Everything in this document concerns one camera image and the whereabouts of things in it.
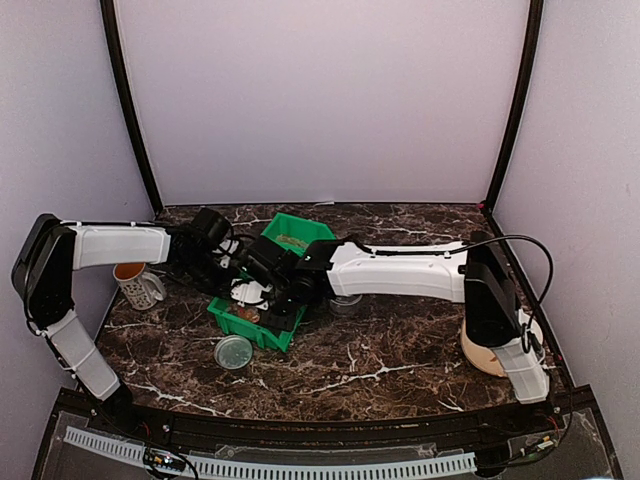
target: lavender wall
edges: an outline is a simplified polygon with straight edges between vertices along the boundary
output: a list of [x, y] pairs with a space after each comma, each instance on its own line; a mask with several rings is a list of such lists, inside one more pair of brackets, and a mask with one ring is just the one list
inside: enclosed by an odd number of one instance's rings
[[[24, 325], [9, 274], [36, 216], [148, 219], [97, 1], [0, 0], [0, 472], [30, 478], [44, 427], [69, 379]], [[115, 287], [109, 269], [76, 274], [95, 333]]]
[[117, 4], [166, 203], [484, 197], [527, 0]]
[[[635, 0], [545, 8], [497, 218], [553, 252], [545, 310], [575, 380], [592, 384], [632, 478], [640, 470], [640, 9]], [[540, 288], [543, 259], [516, 250]]]

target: green basket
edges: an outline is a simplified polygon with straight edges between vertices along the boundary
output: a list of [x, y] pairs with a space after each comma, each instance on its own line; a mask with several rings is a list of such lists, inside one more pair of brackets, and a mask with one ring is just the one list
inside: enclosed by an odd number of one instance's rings
[[302, 255], [314, 240], [335, 240], [336, 236], [324, 223], [278, 213], [262, 235], [282, 248]]
[[282, 350], [286, 352], [293, 338], [300, 320], [306, 311], [307, 307], [302, 307], [296, 315], [296, 323], [293, 330], [290, 332], [280, 332], [280, 335], [276, 336], [271, 330], [251, 323], [244, 318], [237, 317], [232, 313], [227, 312], [229, 307], [229, 301], [222, 298], [214, 298], [207, 310], [213, 313], [216, 317], [218, 326], [222, 329], [225, 335], [234, 333], [241, 337], [248, 338], [256, 342], [260, 348], [272, 348], [274, 350]]
[[[314, 240], [334, 240], [336, 236], [324, 223], [294, 217], [286, 213], [278, 213], [271, 223], [264, 229], [262, 235], [273, 240], [282, 248], [291, 250], [298, 255], [302, 255], [307, 246]], [[290, 332], [280, 332], [274, 334], [271, 330], [251, 323], [244, 318], [240, 318], [229, 313], [229, 301], [222, 298], [214, 298], [207, 310], [216, 317], [216, 322], [222, 331], [229, 335], [231, 333], [253, 340], [260, 348], [272, 348], [286, 352], [293, 338], [300, 320], [304, 316], [307, 307], [302, 307], [296, 314], [296, 323]]]

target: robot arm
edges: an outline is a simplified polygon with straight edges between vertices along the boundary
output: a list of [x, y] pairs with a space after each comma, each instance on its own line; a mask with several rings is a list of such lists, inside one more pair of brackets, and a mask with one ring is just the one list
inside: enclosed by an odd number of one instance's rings
[[[476, 235], [473, 240], [486, 239]], [[536, 349], [525, 352], [521, 335], [529, 316], [522, 311], [502, 257], [490, 246], [456, 254], [462, 242], [429, 247], [365, 247], [349, 242], [335, 250], [327, 277], [336, 295], [418, 295], [465, 303], [469, 339], [490, 348], [520, 403], [543, 401], [549, 377]], [[377, 255], [376, 251], [400, 255]]]
[[74, 270], [115, 263], [180, 264], [204, 291], [215, 290], [228, 274], [211, 255], [229, 231], [229, 223], [203, 210], [185, 227], [149, 224], [61, 222], [50, 214], [34, 224], [12, 270], [12, 282], [24, 302], [35, 333], [98, 401], [121, 423], [134, 428], [132, 397], [96, 348], [75, 312], [71, 297]]
[[[477, 232], [471, 243], [488, 238]], [[463, 247], [462, 242], [368, 247], [355, 241], [321, 240], [297, 259], [263, 238], [248, 249], [246, 266], [263, 291], [279, 292], [269, 307], [279, 316], [290, 315], [314, 298], [358, 294], [416, 295], [464, 303], [467, 336], [493, 351], [518, 401], [544, 400], [549, 393], [549, 378], [541, 366], [544, 352], [539, 344], [529, 351], [523, 348], [523, 325], [529, 316], [522, 311], [507, 265], [495, 244]]]

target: brown marble surface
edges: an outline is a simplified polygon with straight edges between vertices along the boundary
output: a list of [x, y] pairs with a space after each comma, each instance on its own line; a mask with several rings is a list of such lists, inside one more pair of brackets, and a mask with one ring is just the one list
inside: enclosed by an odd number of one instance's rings
[[[199, 207], [171, 207], [160, 220], [188, 222]], [[237, 233], [259, 234], [276, 212], [324, 222], [369, 244], [446, 243], [487, 230], [468, 205], [357, 204], [214, 206]], [[210, 298], [164, 278], [168, 298], [146, 312], [119, 294], [99, 339], [136, 402], [248, 419], [379, 420], [511, 403], [508, 380], [476, 370], [460, 343], [463, 306], [369, 296], [350, 317], [309, 311], [285, 354], [255, 348], [227, 371], [214, 360], [223, 337]]]

